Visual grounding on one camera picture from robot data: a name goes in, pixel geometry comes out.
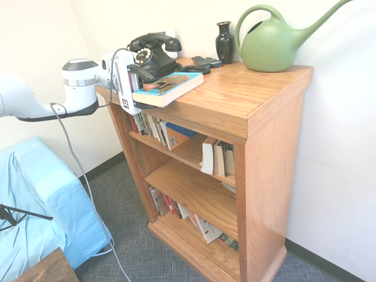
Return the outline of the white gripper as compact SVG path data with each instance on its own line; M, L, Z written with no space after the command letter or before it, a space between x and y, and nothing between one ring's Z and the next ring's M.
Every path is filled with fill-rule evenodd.
M113 55L113 71L116 74L119 85L119 100L124 111L131 115L137 115L141 109L154 109L153 105L133 101L129 72L146 80L153 80L154 76L148 71L134 64L131 51L118 49Z

